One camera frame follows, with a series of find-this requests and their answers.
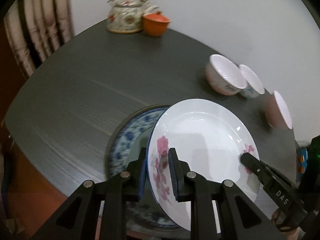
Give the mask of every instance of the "gray table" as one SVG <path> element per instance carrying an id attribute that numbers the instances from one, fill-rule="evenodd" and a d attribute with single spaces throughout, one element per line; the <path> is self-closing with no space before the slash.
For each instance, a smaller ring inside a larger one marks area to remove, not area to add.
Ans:
<path id="1" fill-rule="evenodd" d="M 247 100 L 215 93 L 204 79 L 208 46 L 168 30 L 160 38 L 106 31 L 100 22 L 50 56 L 22 87 L 6 125 L 30 162 L 69 196 L 86 179 L 106 179 L 106 147 L 124 118 L 145 106 L 188 98 L 214 101 L 250 131 L 260 159 L 295 180 L 292 130 L 275 130 L 263 114 L 265 96 Z M 260 190 L 268 216 L 275 204 Z"/>

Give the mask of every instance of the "white plate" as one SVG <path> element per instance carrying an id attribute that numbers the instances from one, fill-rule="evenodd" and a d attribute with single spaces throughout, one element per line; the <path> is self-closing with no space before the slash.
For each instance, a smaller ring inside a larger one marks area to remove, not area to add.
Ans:
<path id="1" fill-rule="evenodd" d="M 204 99 L 181 101 L 163 113 L 149 139 L 147 169 L 154 198 L 175 223 L 190 230 L 190 202 L 178 203 L 172 191 L 170 147 L 192 171 L 216 182 L 231 179 L 255 201 L 260 183 L 246 171 L 239 156 L 250 152 L 259 159 L 256 146 L 244 124 L 223 106 Z M 219 233 L 214 201 L 213 207 Z"/>

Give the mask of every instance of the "orange lidded pot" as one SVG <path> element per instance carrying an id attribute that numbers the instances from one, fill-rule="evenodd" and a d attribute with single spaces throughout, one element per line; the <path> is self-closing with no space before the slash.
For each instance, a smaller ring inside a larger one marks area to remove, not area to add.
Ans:
<path id="1" fill-rule="evenodd" d="M 143 27 L 145 32 L 152 37 L 161 36 L 168 27 L 169 18 L 163 16 L 161 11 L 143 14 Z"/>

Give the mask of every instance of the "teapot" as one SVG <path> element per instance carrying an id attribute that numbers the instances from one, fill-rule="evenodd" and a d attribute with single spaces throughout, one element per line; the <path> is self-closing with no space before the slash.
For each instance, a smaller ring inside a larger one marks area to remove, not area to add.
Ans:
<path id="1" fill-rule="evenodd" d="M 109 0 L 112 8 L 107 18 L 107 29 L 113 33 L 136 33 L 143 30 L 142 15 L 159 8 L 148 0 Z"/>

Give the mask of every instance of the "floral plate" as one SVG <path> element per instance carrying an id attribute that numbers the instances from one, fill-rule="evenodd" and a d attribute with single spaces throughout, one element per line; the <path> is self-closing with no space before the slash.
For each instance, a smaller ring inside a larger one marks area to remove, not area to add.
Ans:
<path id="1" fill-rule="evenodd" d="M 147 174 L 155 200 L 179 226 L 190 231 L 189 202 L 178 203 L 172 191 L 168 150 L 174 147 L 179 160 L 206 179 L 231 179 L 255 201 L 259 180 L 240 163 L 240 155 L 250 152 L 259 159 L 255 143 L 244 124 L 229 110 L 204 99 L 181 101 L 159 118 L 147 148 Z M 217 232 L 219 217 L 213 208 Z"/>
<path id="2" fill-rule="evenodd" d="M 149 107 L 134 114 L 133 118 L 117 129 L 110 150 L 109 176 L 125 171 L 128 163 L 137 160 L 141 147 L 146 147 L 153 126 L 167 107 Z M 156 204 L 147 180 L 140 202 L 127 202 L 128 216 L 142 226 L 153 228 L 177 228 Z"/>

